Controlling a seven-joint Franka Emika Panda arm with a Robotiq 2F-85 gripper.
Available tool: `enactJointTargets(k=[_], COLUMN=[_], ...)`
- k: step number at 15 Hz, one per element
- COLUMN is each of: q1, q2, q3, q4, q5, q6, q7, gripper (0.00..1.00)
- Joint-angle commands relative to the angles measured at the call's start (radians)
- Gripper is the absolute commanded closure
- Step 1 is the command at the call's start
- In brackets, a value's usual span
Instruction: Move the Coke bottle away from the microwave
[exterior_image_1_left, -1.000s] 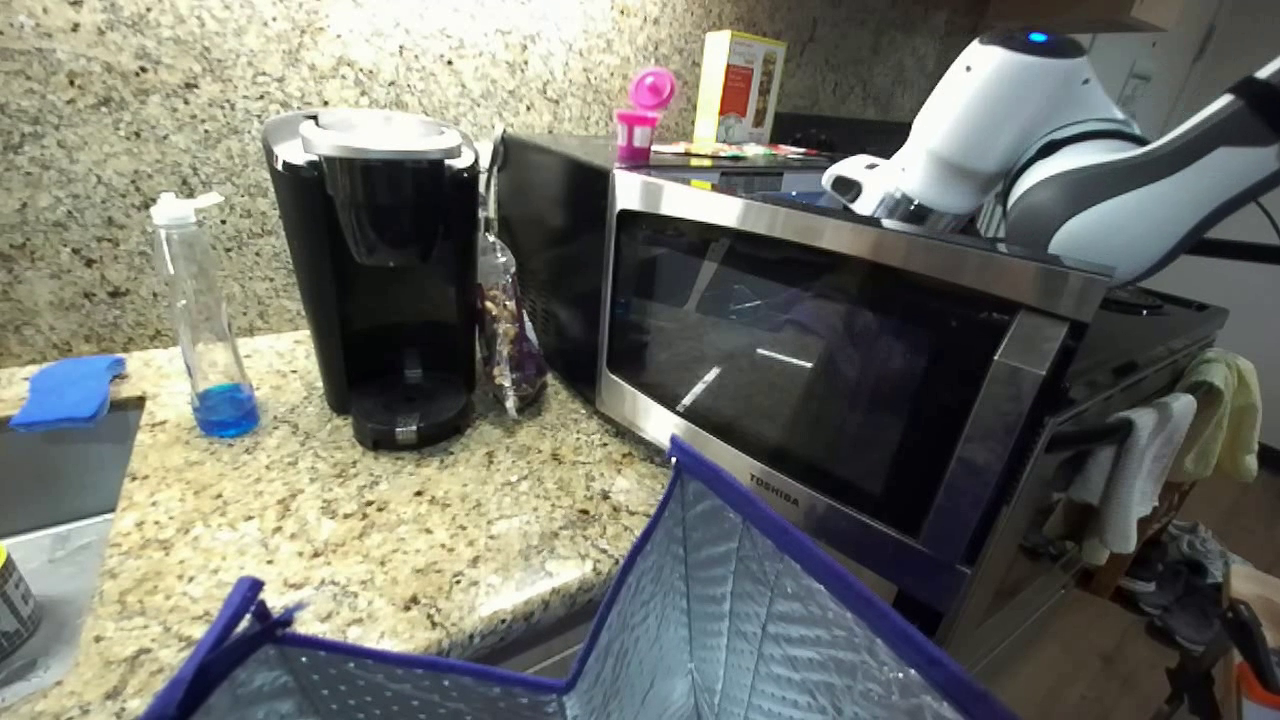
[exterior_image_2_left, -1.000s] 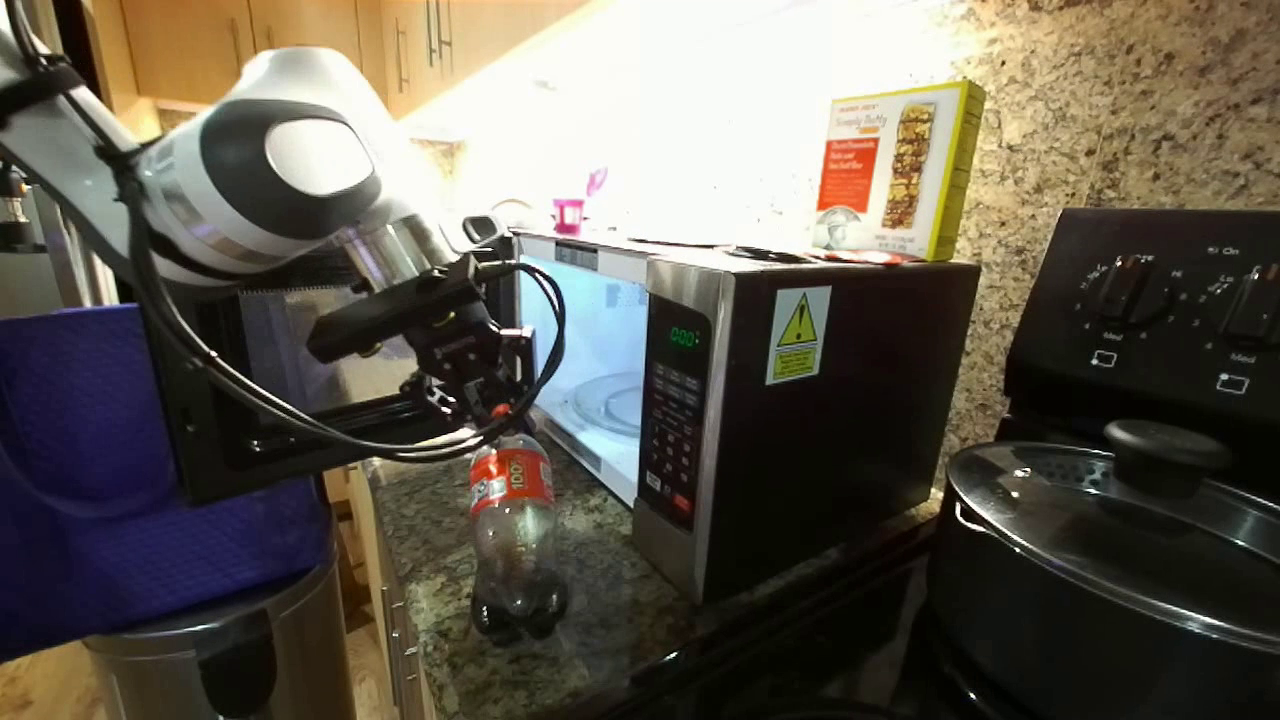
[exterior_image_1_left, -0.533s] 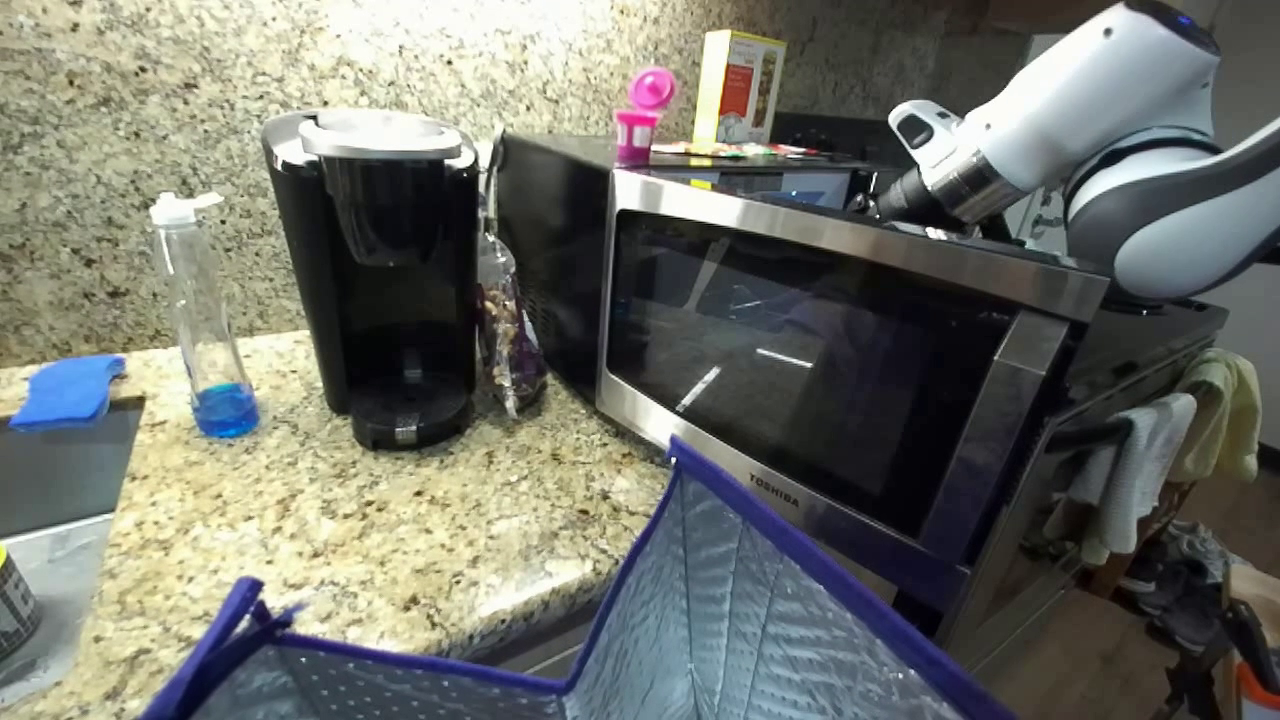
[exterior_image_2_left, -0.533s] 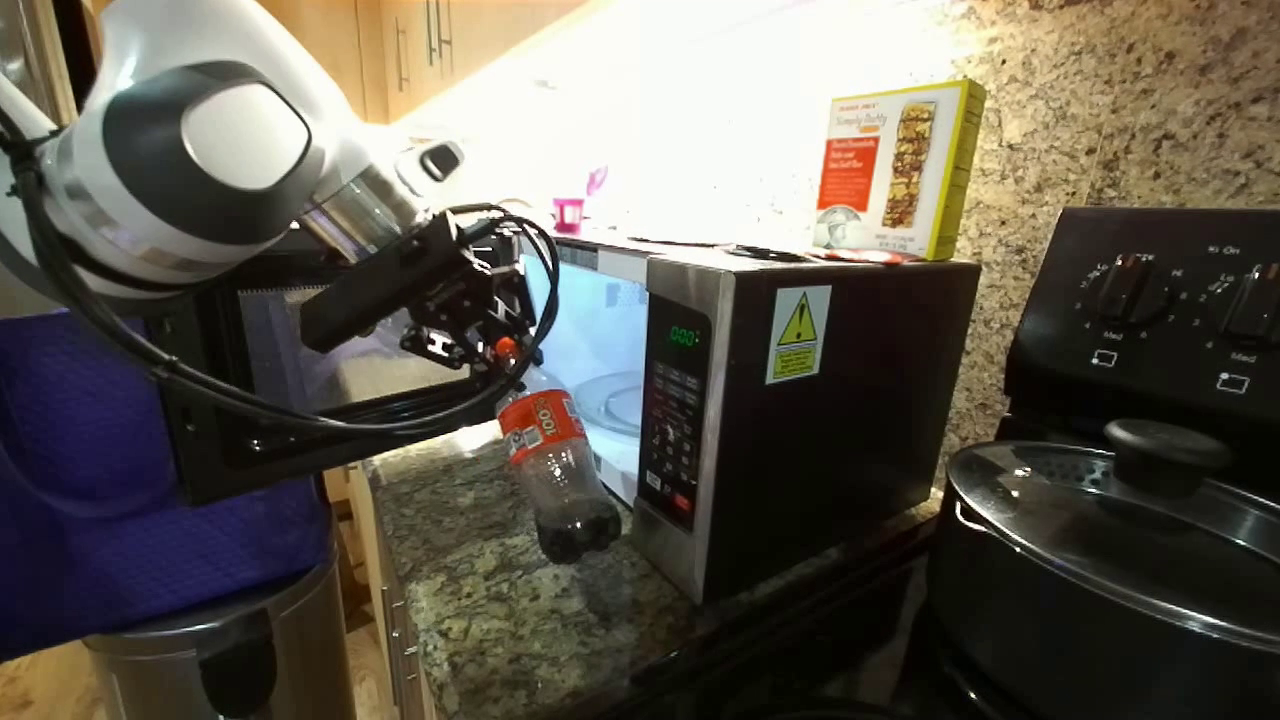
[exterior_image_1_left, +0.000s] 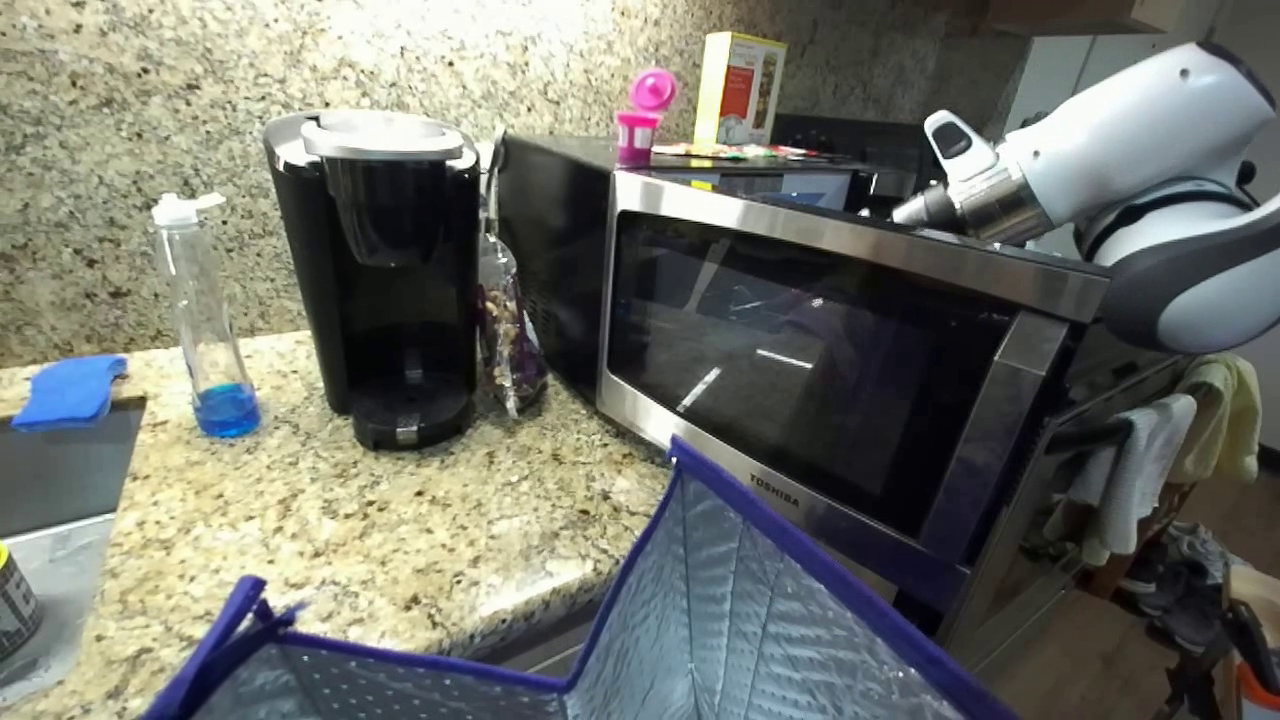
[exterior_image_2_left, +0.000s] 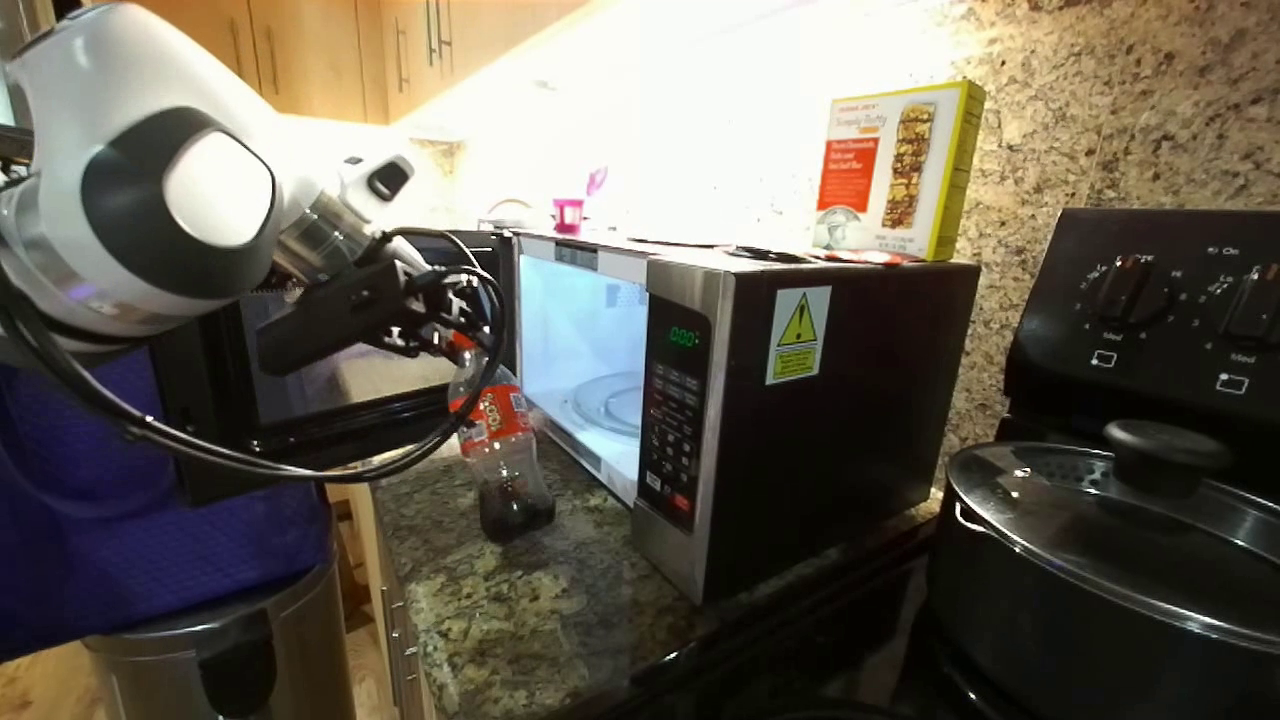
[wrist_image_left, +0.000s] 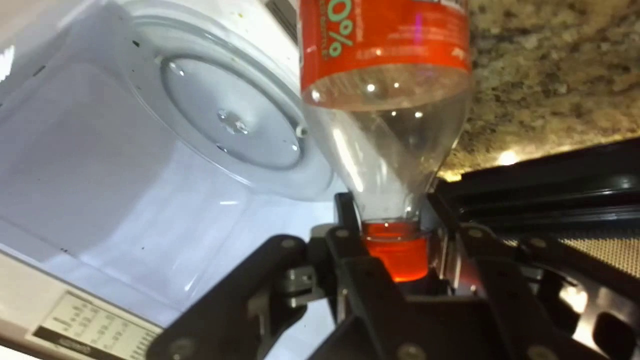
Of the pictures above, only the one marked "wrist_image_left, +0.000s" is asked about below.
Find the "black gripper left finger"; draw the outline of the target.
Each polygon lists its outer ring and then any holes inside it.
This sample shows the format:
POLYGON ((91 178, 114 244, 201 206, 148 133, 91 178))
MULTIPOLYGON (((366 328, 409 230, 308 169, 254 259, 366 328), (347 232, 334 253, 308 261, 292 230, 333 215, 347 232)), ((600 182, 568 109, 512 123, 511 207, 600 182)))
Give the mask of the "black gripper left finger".
POLYGON ((292 303, 288 278, 304 264, 303 238, 268 238, 167 325, 145 360, 265 360, 308 310, 292 303))

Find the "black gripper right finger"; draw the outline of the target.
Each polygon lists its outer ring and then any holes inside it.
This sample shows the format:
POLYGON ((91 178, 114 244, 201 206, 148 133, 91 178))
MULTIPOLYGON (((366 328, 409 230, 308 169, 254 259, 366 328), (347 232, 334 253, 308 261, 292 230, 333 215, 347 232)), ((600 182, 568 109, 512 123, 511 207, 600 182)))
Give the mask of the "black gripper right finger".
POLYGON ((640 360, 640 282, 559 239, 458 230, 464 360, 640 360))

